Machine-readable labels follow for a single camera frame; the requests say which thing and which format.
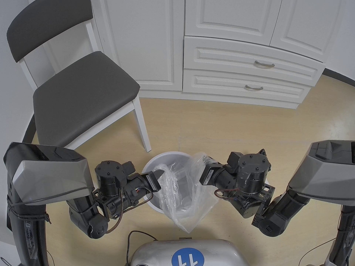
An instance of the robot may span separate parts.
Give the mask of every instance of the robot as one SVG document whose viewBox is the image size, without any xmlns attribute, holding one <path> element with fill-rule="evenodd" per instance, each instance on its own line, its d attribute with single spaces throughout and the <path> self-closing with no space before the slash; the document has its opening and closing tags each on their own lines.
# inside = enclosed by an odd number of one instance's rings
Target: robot
<svg viewBox="0 0 355 266">
<path fill-rule="evenodd" d="M 66 201 L 74 224 L 90 238 L 100 238 L 110 219 L 120 218 L 142 203 L 144 195 L 160 190 L 162 171 L 134 173 L 131 162 L 100 163 L 94 190 L 87 160 L 75 151 L 12 143 L 4 157 L 8 171 L 8 227 L 23 266 L 48 266 L 46 204 Z M 346 266 L 355 240 L 355 141 L 313 143 L 283 195 L 272 201 L 275 188 L 266 184 L 271 164 L 265 150 L 257 154 L 232 152 L 227 164 L 207 165 L 202 185 L 217 187 L 215 194 L 228 200 L 252 225 L 267 236 L 281 235 L 310 199 L 342 205 L 337 237 L 324 266 Z M 98 212 L 101 208 L 104 215 Z M 141 246 L 131 266 L 248 266 L 243 255 L 223 240 L 153 241 Z"/>
</svg>

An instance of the white logo symbol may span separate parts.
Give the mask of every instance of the white logo symbol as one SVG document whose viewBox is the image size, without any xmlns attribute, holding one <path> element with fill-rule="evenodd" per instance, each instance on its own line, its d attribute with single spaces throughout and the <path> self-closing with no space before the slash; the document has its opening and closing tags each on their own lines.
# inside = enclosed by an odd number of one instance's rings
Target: white logo symbol
<svg viewBox="0 0 355 266">
<path fill-rule="evenodd" d="M 179 266 L 186 266 L 187 265 L 186 262 L 184 264 L 182 263 L 181 255 L 179 255 L 177 258 L 179 260 Z M 189 258 L 190 258 L 190 266 L 195 266 L 198 263 L 197 261 L 193 262 L 193 257 L 192 257 L 191 253 L 189 254 Z"/>
</svg>

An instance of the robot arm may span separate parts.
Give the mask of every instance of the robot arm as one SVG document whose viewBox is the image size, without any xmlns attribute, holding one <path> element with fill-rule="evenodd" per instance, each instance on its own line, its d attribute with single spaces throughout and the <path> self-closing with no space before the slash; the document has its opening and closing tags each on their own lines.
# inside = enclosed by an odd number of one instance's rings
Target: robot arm
<svg viewBox="0 0 355 266">
<path fill-rule="evenodd" d="M 271 165 L 264 150 L 232 152 L 227 165 L 209 165 L 200 183 L 219 188 L 225 200 L 270 237 L 282 234 L 310 199 L 343 205 L 338 235 L 325 266 L 345 266 L 355 241 L 355 141 L 326 140 L 311 145 L 285 193 L 271 202 L 265 184 Z"/>
<path fill-rule="evenodd" d="M 110 219 L 160 190 L 162 171 L 139 175 L 131 162 L 105 161 L 95 169 L 94 190 L 86 158 L 55 146 L 11 143 L 5 156 L 8 218 L 23 266 L 48 266 L 46 204 L 66 201 L 70 219 L 90 238 L 100 238 Z"/>
</svg>

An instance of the chair leg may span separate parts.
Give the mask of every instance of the chair leg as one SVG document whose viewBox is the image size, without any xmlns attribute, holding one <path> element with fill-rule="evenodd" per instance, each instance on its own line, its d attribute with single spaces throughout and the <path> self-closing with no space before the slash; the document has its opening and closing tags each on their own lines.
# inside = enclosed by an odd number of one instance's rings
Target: chair leg
<svg viewBox="0 0 355 266">
<path fill-rule="evenodd" d="M 138 95 L 134 100 L 132 100 L 132 103 L 134 106 L 134 115 L 138 124 L 138 130 L 141 135 L 144 148 L 147 152 L 149 152 L 152 149 L 152 147 L 149 142 L 148 132 L 147 132 L 146 124 L 144 122 L 143 112 L 142 112 L 141 103 L 139 101 Z"/>
</svg>

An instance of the chair seat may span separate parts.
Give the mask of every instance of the chair seat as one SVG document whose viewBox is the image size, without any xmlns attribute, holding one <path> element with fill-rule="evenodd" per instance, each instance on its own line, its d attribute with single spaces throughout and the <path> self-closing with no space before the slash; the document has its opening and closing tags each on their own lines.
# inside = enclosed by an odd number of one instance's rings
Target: chair seat
<svg viewBox="0 0 355 266">
<path fill-rule="evenodd" d="M 134 100 L 139 89 L 139 84 L 101 51 L 81 58 L 33 94 L 39 143 L 66 146 Z"/>
</svg>

